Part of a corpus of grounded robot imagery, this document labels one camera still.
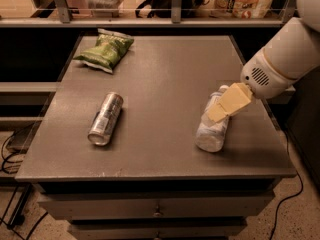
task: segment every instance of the snack bag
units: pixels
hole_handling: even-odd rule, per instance
[[[263,18],[273,0],[235,0],[233,15],[237,18]]]
[[[235,0],[214,0],[213,10],[210,16],[213,17],[232,17]]]
[[[74,60],[79,60],[87,66],[113,73],[114,67],[127,53],[134,39],[132,36],[118,32],[99,29],[96,45],[81,52]]]

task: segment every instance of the green snack bag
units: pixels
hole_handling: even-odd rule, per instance
[[[86,49],[73,59],[112,74],[114,67],[127,53],[134,39],[132,36],[104,29],[98,29],[98,32],[95,47]]]

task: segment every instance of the drawer handle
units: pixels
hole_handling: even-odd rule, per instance
[[[160,212],[160,207],[157,206],[157,207],[156,207],[156,211],[155,211],[154,214],[153,214],[153,217],[155,217],[155,218],[161,218],[162,216],[163,216],[163,213]]]

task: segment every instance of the aluminum can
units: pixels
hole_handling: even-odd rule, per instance
[[[122,105],[123,98],[119,94],[107,93],[88,133],[88,139],[93,144],[104,146],[109,143]]]

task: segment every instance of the tiled floor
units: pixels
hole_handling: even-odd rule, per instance
[[[279,137],[283,140],[286,148],[286,138],[279,131]],[[314,187],[308,172],[301,162],[295,147],[289,143],[289,154],[296,169],[300,173],[304,190],[301,195],[284,202],[278,213],[277,229],[274,240],[311,240],[319,239],[320,236],[320,194]],[[247,218],[248,227],[246,227],[238,236],[230,237],[230,240],[264,240],[269,239],[271,229],[275,221],[275,211],[278,203],[285,197],[297,193],[300,190],[300,181],[298,177],[292,179],[283,179],[275,188],[276,197],[271,203],[259,214],[259,216]],[[13,188],[0,187],[0,215],[12,195]],[[38,193],[33,192],[23,211],[25,222],[14,229],[25,238],[36,221],[45,213],[45,210],[37,204]],[[74,240],[67,233],[68,222],[55,221],[50,215],[47,215],[32,234],[31,240]],[[8,230],[4,224],[0,227],[1,240],[18,240],[21,239],[12,231]]]

